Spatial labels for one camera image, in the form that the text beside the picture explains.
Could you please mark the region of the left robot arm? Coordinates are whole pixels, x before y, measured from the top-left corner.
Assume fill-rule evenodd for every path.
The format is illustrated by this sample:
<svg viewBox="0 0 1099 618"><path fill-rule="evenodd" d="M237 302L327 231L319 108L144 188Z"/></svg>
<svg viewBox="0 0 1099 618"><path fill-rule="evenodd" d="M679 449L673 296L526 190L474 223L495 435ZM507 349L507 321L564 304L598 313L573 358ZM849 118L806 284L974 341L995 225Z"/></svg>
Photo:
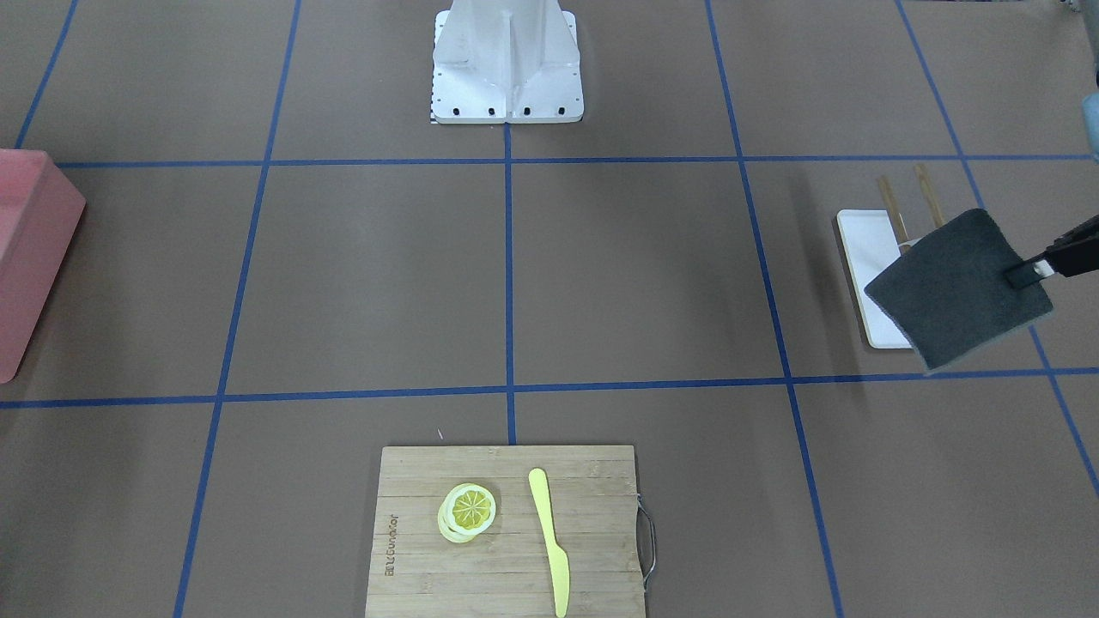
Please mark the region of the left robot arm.
<svg viewBox="0 0 1099 618"><path fill-rule="evenodd" d="M1084 36L1089 46L1091 74L1098 78L1098 9L1096 1L1063 1L1075 13L1083 16ZM1098 93L1088 93L1083 100L1084 132L1088 140L1090 156L1098 161ZM1021 262L1004 271L1004 278L1015 289L1022 289L1043 282L1055 274L1063 277L1077 276L1087 271L1096 271L1098 265L1098 216L1079 227L1073 227L1061 234L1036 257Z"/></svg>

